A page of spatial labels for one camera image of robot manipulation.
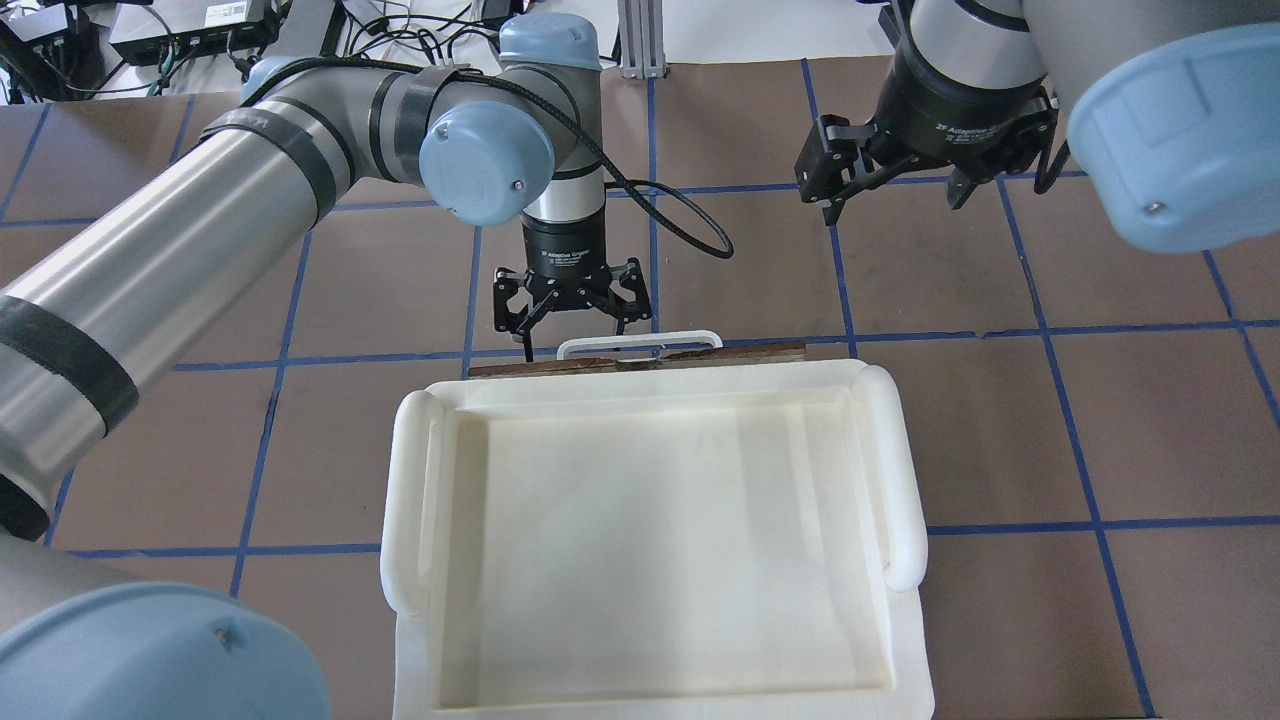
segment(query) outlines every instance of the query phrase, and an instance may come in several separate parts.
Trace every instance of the cable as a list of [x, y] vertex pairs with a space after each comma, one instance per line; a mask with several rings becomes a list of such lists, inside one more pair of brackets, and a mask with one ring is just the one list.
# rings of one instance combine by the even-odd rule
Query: cable
[[1036, 181], [1032, 183], [1032, 190], [1036, 191], [1036, 195], [1044, 195], [1048, 192], [1048, 188], [1053, 187], [1053, 183], [1062, 174], [1062, 168], [1070, 158], [1071, 147], [1065, 140], [1059, 146], [1057, 155], [1053, 155], [1052, 165], [1048, 163], [1048, 147], [1041, 150], [1039, 158], [1036, 161]]
[[458, 32], [454, 32], [445, 41], [445, 49], [444, 49], [444, 51], [448, 53], [451, 60], [453, 59], [453, 44], [457, 42], [458, 40], [468, 36], [468, 35], [479, 35], [480, 37], [485, 38], [489, 42], [490, 47], [494, 47], [494, 50], [497, 50], [495, 45], [497, 45], [498, 40], [494, 36], [492, 36], [492, 35], [489, 35], [486, 32], [481, 32], [481, 31], [479, 31], [479, 29], [476, 29], [474, 27], [467, 27], [467, 28], [460, 29]]
[[[402, 73], [417, 73], [419, 70], [421, 70], [421, 68], [419, 68], [417, 65], [407, 65], [403, 63], [388, 63], [385, 60], [367, 60], [362, 58], [303, 58], [301, 60], [294, 60], [280, 68], [279, 72], [273, 74], [257, 90], [250, 94], [250, 96], [246, 97], [239, 106], [248, 108], [256, 104], [262, 97], [266, 97], [266, 95], [271, 92], [271, 90], [278, 87], [285, 79], [315, 68], [375, 68], [383, 70], [396, 70]], [[636, 205], [639, 205], [645, 213], [648, 213], [650, 218], [657, 220], [659, 225], [667, 228], [667, 231], [669, 231], [680, 240], [687, 242], [689, 245], [696, 247], [698, 250], [701, 250], [703, 252], [713, 258], [728, 260], [730, 258], [733, 256], [733, 242], [728, 238], [728, 233], [726, 233], [724, 228], [721, 227], [721, 224], [717, 223], [705, 210], [703, 210], [700, 206], [698, 206], [698, 204], [695, 204], [692, 200], [689, 200], [684, 193], [681, 193], [673, 187], [662, 184], [659, 182], [627, 179], [627, 177], [622, 174], [622, 170], [620, 170], [618, 167], [613, 164], [613, 160], [611, 160], [609, 156], [604, 154], [604, 149], [600, 147], [600, 145], [591, 138], [590, 133], [588, 133], [581, 124], [579, 124], [573, 118], [566, 115], [559, 108], [553, 105], [549, 100], [547, 100], [541, 95], [538, 95], [536, 92], [527, 90], [520, 85], [516, 85], [511, 81], [476, 73], [458, 73], [453, 76], [452, 82], [470, 82], [475, 85], [488, 85], [492, 87], [497, 87], [499, 90], [506, 90], [507, 92], [517, 95], [527, 100], [529, 102], [534, 104], [536, 108], [539, 108], [540, 110], [554, 118], [556, 122], [564, 126], [571, 133], [573, 133], [573, 136], [579, 140], [579, 142], [581, 142], [584, 147], [586, 147], [593, 155], [595, 155], [595, 158], [600, 161], [604, 169], [608, 170], [611, 176], [613, 176], [613, 179], [616, 181], [613, 186], [626, 192], [627, 196], [631, 197], [631, 200], [634, 200]], [[653, 205], [653, 202], [649, 202], [649, 200], [645, 199], [645, 196], [641, 195], [639, 190], [636, 190], [636, 186], [653, 187], [655, 190], [666, 192], [667, 195], [671, 195], [684, 205], [689, 206], [691, 210], [694, 210], [694, 213], [699, 218], [701, 218], [704, 222], [707, 222], [708, 225], [710, 225], [712, 232], [714, 232], [717, 237], [719, 237], [719, 241], [724, 245], [724, 247], [723, 249], [714, 247], [686, 232], [684, 228], [673, 223], [669, 218], [663, 215], [662, 211]]]
[[111, 78], [115, 77], [115, 73], [120, 72], [120, 68], [123, 68], [124, 64], [125, 64], [124, 60], [120, 60], [119, 63], [116, 63], [115, 67], [111, 68], [110, 72], [106, 73], [106, 77], [102, 78], [102, 82], [97, 83], [97, 87], [95, 87], [93, 90], [86, 90], [83, 87], [76, 87], [74, 85], [70, 85], [70, 83], [65, 83], [67, 88], [72, 90], [72, 91], [76, 91], [76, 92], [81, 92], [83, 95], [108, 95], [110, 92], [132, 92], [134, 90], [146, 90], [147, 87], [151, 87], [151, 83], [147, 83], [147, 85], [143, 85], [143, 86], [140, 86], [140, 87], [122, 87], [119, 90], [102, 90], [104, 87], [106, 87], [106, 83], [111, 82]]
[[404, 23], [406, 23], [406, 28], [407, 28], [407, 26], [412, 20], [435, 20], [435, 22], [444, 23], [443, 26], [440, 26], [439, 28], [436, 28], [436, 32], [442, 32], [444, 28], [447, 28], [449, 26], [453, 26], [453, 24], [462, 26], [462, 27], [470, 27], [470, 28], [485, 28], [486, 27], [484, 23], [476, 23], [476, 22], [461, 19], [462, 14], [466, 13], [466, 10], [467, 9], [463, 8], [461, 12], [458, 12], [457, 15], [454, 15], [452, 18], [447, 18], [444, 15], [424, 15], [424, 14], [419, 14], [419, 13], [404, 13], [403, 15], [383, 15], [383, 17], [379, 17], [379, 18], [374, 18], [374, 19], [371, 19], [371, 20], [361, 24], [358, 28], [356, 28], [355, 32], [352, 32], [351, 35], [347, 36], [347, 51], [346, 51], [346, 55], [351, 55], [352, 54], [351, 50], [355, 47], [356, 40], [358, 40], [360, 36], [362, 36], [362, 35], [371, 35], [370, 29], [372, 29], [379, 23], [387, 23], [387, 22], [390, 22], [392, 19], [401, 19], [401, 18], [403, 18]]
[[253, 69], [253, 63], [256, 61], [256, 56], [251, 54], [248, 58], [237, 58], [236, 54], [232, 53], [232, 45], [234, 42], [236, 42], [236, 28], [232, 28], [227, 33], [227, 56], [230, 58], [232, 64], [236, 65], [237, 70], [239, 70], [241, 82], [248, 82], [248, 73], [250, 70]]
[[241, 108], [248, 108], [255, 105], [259, 100], [266, 97], [269, 92], [275, 90], [282, 82], [289, 79], [293, 76], [312, 70], [316, 68], [374, 68], [378, 70], [396, 70], [401, 73], [417, 73], [422, 68], [419, 65], [410, 65], [406, 63], [389, 63], [387, 60], [370, 60], [366, 58], [334, 58], [334, 56], [321, 56], [321, 58], [302, 58], [301, 60], [293, 60], [287, 65], [283, 65], [279, 70], [273, 73], [266, 82], [259, 86], [257, 90], [251, 92], [243, 102], [239, 104]]
[[[591, 140], [591, 136], [585, 129], [582, 129], [582, 126], [580, 126], [576, 120], [573, 120], [572, 118], [570, 118], [568, 115], [566, 115], [563, 111], [561, 111], [559, 108], [557, 108], [556, 105], [553, 105], [545, 97], [543, 97], [543, 96], [538, 95], [536, 92], [532, 92], [531, 90], [527, 90], [527, 88], [525, 88], [525, 87], [522, 87], [520, 85], [516, 85], [513, 82], [509, 82], [509, 81], [506, 81], [506, 79], [502, 79], [502, 78], [495, 78], [495, 77], [477, 76], [477, 74], [458, 74], [458, 76], [453, 77], [453, 81], [454, 82], [470, 82], [470, 83], [476, 83], [476, 85], [488, 85], [488, 86], [492, 86], [492, 87], [497, 87], [499, 90], [506, 90], [507, 92], [512, 92], [512, 94], [518, 95], [520, 97], [524, 97], [525, 100], [532, 102], [540, 110], [545, 111], [548, 115], [550, 115], [552, 118], [554, 118], [559, 124], [564, 126], [571, 133], [573, 133], [573, 136], [577, 137], [579, 142], [581, 142], [588, 150], [590, 150], [591, 154], [595, 155], [595, 158], [598, 160], [600, 160], [600, 164], [604, 165], [604, 169], [608, 170], [611, 176], [613, 176], [613, 179], [616, 181], [616, 187], [622, 188], [622, 191], [626, 192], [627, 196], [631, 197], [631, 200], [634, 200], [636, 202], [636, 205], [640, 205], [640, 208], [645, 213], [648, 213], [650, 218], [653, 218], [654, 220], [657, 220], [659, 225], [667, 228], [668, 231], [671, 231], [671, 233], [673, 233], [680, 240], [684, 240], [689, 245], [696, 247], [698, 250], [701, 250], [703, 252], [705, 252], [705, 254], [708, 254], [708, 255], [710, 255], [713, 258], [719, 258], [722, 260], [728, 260], [730, 258], [733, 256], [733, 242], [730, 241], [728, 233], [726, 233], [724, 228], [721, 227], [721, 224], [717, 223], [714, 219], [712, 219], [712, 217], [709, 214], [707, 214], [705, 210], [703, 210], [701, 208], [699, 208], [692, 200], [689, 200], [682, 193], [680, 193], [680, 191], [677, 191], [677, 190], [675, 190], [672, 187], [668, 187], [668, 186], [664, 186], [664, 184], [657, 183], [657, 182], [630, 181], [630, 179], [627, 179], [627, 177], [625, 174], [622, 174], [622, 170], [620, 170], [618, 167], [613, 164], [613, 160], [609, 160], [609, 156], [604, 154], [604, 149], [602, 149], [598, 142], [595, 142], [594, 140]], [[703, 242], [703, 241], [698, 240], [696, 237], [689, 234], [684, 228], [681, 228], [676, 223], [671, 222], [669, 218], [667, 218], [666, 215], [663, 215], [662, 211], [658, 210], [653, 205], [653, 202], [649, 202], [649, 200], [645, 199], [645, 196], [641, 195], [639, 190], [636, 190], [637, 184], [639, 186], [646, 186], [646, 187], [654, 187], [657, 190], [667, 192], [672, 197], [675, 197], [675, 199], [680, 200], [681, 202], [684, 202], [685, 205], [687, 205], [690, 209], [692, 209], [698, 214], [698, 217], [700, 217], [703, 220], [707, 222], [708, 225], [710, 225], [712, 231], [719, 237], [719, 240], [724, 245], [724, 247], [719, 249], [719, 247], [714, 247], [712, 245], [707, 245], [705, 242]]]

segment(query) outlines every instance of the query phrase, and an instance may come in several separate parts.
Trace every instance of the black tape band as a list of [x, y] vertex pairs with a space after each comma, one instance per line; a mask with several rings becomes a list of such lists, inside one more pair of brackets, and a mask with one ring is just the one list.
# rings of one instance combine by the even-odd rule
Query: black tape band
[[1005, 29], [1015, 29], [1019, 32], [1030, 32], [1030, 27], [1027, 26], [1025, 18], [1015, 18], [1012, 15], [1006, 15], [1004, 13], [997, 13], [991, 8], [983, 5], [978, 0], [956, 0], [956, 5], [961, 10], [969, 13], [970, 15], [978, 18], [979, 20], [989, 24], [1001, 27]]
[[352, 154], [351, 146], [347, 145], [347, 138], [344, 138], [342, 136], [342, 133], [338, 131], [338, 126], [333, 124], [329, 120], [329, 118], [321, 115], [320, 110], [316, 110], [315, 108], [312, 108], [311, 105], [307, 105], [306, 102], [303, 102], [301, 100], [294, 100], [292, 97], [284, 97], [284, 96], [280, 96], [280, 95], [273, 95], [271, 97], [268, 97], [266, 100], [269, 102], [283, 102], [283, 104], [285, 104], [285, 105], [288, 105], [291, 108], [297, 108], [298, 110], [302, 110], [303, 113], [306, 113], [307, 115], [310, 115], [312, 120], [320, 123], [320, 126], [329, 135], [333, 136], [334, 142], [338, 143], [338, 149], [342, 150], [342, 156], [347, 159], [347, 177], [351, 178], [352, 184], [356, 183], [356, 155]]
[[257, 108], [237, 108], [214, 120], [214, 124], [205, 128], [201, 140], [221, 132], [224, 129], [248, 131], [271, 145], [280, 149], [293, 160], [293, 164], [302, 170], [307, 178], [311, 192], [316, 196], [316, 222], [324, 218], [338, 201], [338, 186], [333, 179], [333, 170], [324, 154], [316, 147], [315, 141], [298, 126], [280, 118], [274, 113], [259, 110]]
[[401, 76], [389, 74], [378, 85], [374, 92], [374, 109], [369, 114], [369, 147], [374, 151], [374, 167], [383, 179], [397, 182], [392, 172], [387, 168], [387, 159], [383, 158], [383, 104], [387, 101], [387, 91], [392, 88]]
[[435, 99], [440, 88], [453, 79], [458, 73], [457, 67], [448, 68], [422, 68], [422, 72], [413, 76], [404, 97], [401, 100], [399, 113], [396, 115], [396, 158], [399, 160], [404, 176], [415, 182], [422, 181], [422, 169], [417, 164], [417, 152], [422, 147], [422, 138], [426, 137], [426, 126], [431, 122], [431, 109], [435, 108]]
[[9, 534], [33, 541], [49, 529], [49, 512], [9, 478], [0, 475], [0, 525]]
[[20, 297], [0, 297], [0, 343], [67, 378], [102, 416], [110, 433], [138, 404], [138, 387], [93, 338]]
[[556, 174], [552, 176], [552, 179], [553, 181], [554, 179], [575, 179], [575, 178], [580, 178], [580, 177], [584, 177], [584, 176], [589, 176], [589, 174], [591, 174], [591, 173], [594, 173], [595, 170], [599, 170], [599, 169], [600, 169], [600, 161], [596, 160], [595, 163], [591, 163], [590, 165], [582, 165], [581, 168], [577, 168], [576, 170], [557, 170]]

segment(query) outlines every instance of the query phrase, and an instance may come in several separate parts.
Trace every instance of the grid floor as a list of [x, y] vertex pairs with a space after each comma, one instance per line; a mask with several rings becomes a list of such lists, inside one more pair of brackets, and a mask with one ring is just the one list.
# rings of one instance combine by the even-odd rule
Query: grid floor
[[[1280, 242], [1139, 252], [1079, 170], [1044, 197], [1001, 178], [957, 213], [945, 178], [902, 178], [828, 231], [791, 163], [818, 109], [870, 113], [884, 68], [605, 73], [614, 160], [696, 193], [739, 246], [696, 255], [609, 200], [611, 260], [640, 258], [654, 297], [637, 331], [803, 338], [893, 373], [929, 523], [938, 717], [1280, 716]], [[0, 282], [232, 104], [5, 108]], [[518, 232], [362, 182], [65, 478], [44, 542], [229, 591], [312, 646], [335, 717], [388, 716], [392, 418], [413, 389], [517, 359], [486, 278], [521, 263]], [[608, 325], [554, 316], [538, 352]]]

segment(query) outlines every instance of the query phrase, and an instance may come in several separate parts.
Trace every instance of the white plastic handle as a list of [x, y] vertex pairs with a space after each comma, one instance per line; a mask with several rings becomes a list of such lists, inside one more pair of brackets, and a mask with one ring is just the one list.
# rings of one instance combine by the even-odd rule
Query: white plastic handle
[[428, 391], [410, 395], [396, 413], [390, 478], [383, 518], [379, 570], [383, 594], [401, 615], [426, 611], [430, 592], [431, 541], [435, 532], [443, 411]]
[[906, 442], [902, 401], [893, 378], [887, 370], [874, 365], [858, 373], [854, 393], [872, 410], [872, 439], [888, 534], [884, 584], [896, 592], [911, 592], [924, 580], [929, 538], [924, 510], [920, 507], [920, 491], [915, 483], [911, 448]]
[[580, 337], [566, 341], [556, 351], [556, 359], [563, 360], [570, 352], [584, 352], [586, 350], [604, 350], [607, 347], [645, 347], [657, 345], [667, 347], [669, 345], [701, 343], [712, 347], [724, 347], [724, 341], [710, 331], [677, 331], [671, 333], [648, 334], [617, 334], [607, 337]]

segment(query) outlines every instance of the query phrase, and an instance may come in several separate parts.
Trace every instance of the blue end cap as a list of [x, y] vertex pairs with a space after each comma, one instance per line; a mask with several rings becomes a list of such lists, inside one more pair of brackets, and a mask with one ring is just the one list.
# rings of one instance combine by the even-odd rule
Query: blue end cap
[[283, 625], [221, 593], [125, 583], [0, 635], [5, 717], [303, 720], [330, 716], [324, 675]]
[[248, 79], [244, 81], [244, 86], [241, 87], [241, 102], [243, 102], [250, 95], [253, 95], [253, 91], [259, 87], [262, 87], [262, 83], [265, 83], [268, 78], [274, 76], [280, 68], [297, 59], [298, 58], [292, 55], [280, 55], [274, 58], [262, 58], [257, 63], [253, 63], [253, 67], [248, 70]]
[[502, 26], [503, 63], [545, 63], [600, 72], [595, 26], [567, 13], [529, 13]]
[[520, 215], [556, 170], [552, 141], [538, 120], [492, 101], [440, 115], [417, 159], [431, 199], [472, 225], [499, 225]]
[[1280, 231], [1280, 23], [1144, 53], [1071, 113], [1071, 154], [1120, 236], [1153, 252]]

